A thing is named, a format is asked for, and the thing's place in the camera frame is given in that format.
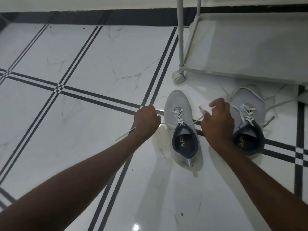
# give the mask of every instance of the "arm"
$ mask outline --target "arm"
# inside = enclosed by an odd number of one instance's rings
[[[135,115],[136,129],[110,148],[58,173],[0,213],[1,230],[64,230],[160,125],[153,106]]]
[[[213,149],[236,174],[272,230],[307,230],[308,205],[260,169],[232,141],[234,119],[223,98],[214,100],[212,116],[205,111],[201,127]]]

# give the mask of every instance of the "floor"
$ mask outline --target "floor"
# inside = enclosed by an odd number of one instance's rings
[[[248,83],[259,86],[268,107],[304,89],[195,73],[174,85],[177,42],[175,27],[8,25],[0,33],[0,209],[114,144],[141,106],[163,115],[175,89],[188,97],[194,119],[199,105],[207,109]],[[276,118],[252,161],[308,203],[305,109],[294,101],[269,111]],[[196,128],[201,154],[193,168],[175,163],[161,125],[67,230],[269,230]]]

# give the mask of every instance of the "shelf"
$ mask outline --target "shelf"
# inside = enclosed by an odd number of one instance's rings
[[[307,13],[201,14],[180,70],[308,85]]]

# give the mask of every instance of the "shoe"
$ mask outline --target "shoe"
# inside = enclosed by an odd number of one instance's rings
[[[193,124],[193,113],[187,97],[180,90],[174,90],[167,98],[164,119],[172,129],[172,147],[176,159],[192,167],[198,151],[198,138]]]
[[[259,88],[249,84],[236,89],[230,98],[230,113],[234,118],[233,143],[243,149],[245,155],[261,153],[265,144],[266,108]]]

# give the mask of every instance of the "insole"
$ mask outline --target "insole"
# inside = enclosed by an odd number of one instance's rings
[[[195,149],[193,137],[191,134],[180,135],[175,138],[175,147],[182,154],[190,154]]]
[[[236,138],[233,140],[233,143],[235,145],[238,145],[243,150],[248,150],[248,151],[254,150],[258,147],[257,138],[242,133],[236,136]]]

